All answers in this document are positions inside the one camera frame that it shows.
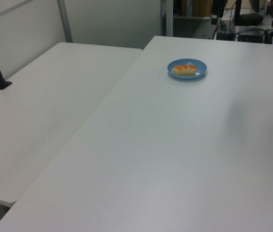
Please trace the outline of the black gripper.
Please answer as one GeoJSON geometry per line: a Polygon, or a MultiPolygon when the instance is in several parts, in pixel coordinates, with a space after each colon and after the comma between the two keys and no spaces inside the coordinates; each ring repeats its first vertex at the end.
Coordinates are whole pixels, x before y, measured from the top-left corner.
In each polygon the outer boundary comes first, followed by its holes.
{"type": "MultiPolygon", "coordinates": [[[[216,25],[217,24],[217,16],[222,16],[223,13],[224,13],[224,0],[212,0],[211,24],[216,25]]],[[[222,31],[227,30],[227,25],[223,20],[220,21],[220,29],[222,31]]]]}

